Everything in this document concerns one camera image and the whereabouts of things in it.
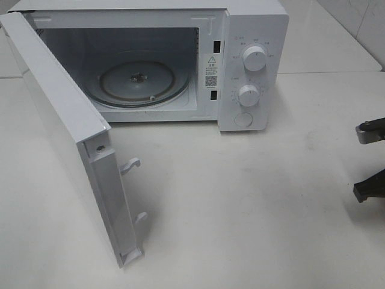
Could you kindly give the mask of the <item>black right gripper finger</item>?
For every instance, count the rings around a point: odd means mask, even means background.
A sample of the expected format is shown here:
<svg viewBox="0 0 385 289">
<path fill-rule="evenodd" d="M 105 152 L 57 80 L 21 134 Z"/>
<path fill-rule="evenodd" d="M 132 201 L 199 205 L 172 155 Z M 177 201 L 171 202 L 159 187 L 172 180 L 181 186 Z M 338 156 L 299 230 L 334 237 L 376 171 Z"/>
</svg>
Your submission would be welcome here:
<svg viewBox="0 0 385 289">
<path fill-rule="evenodd" d="M 353 193 L 359 203 L 366 201 L 370 197 L 384 198 L 385 197 L 385 172 L 380 171 L 372 177 L 355 183 Z"/>
</svg>

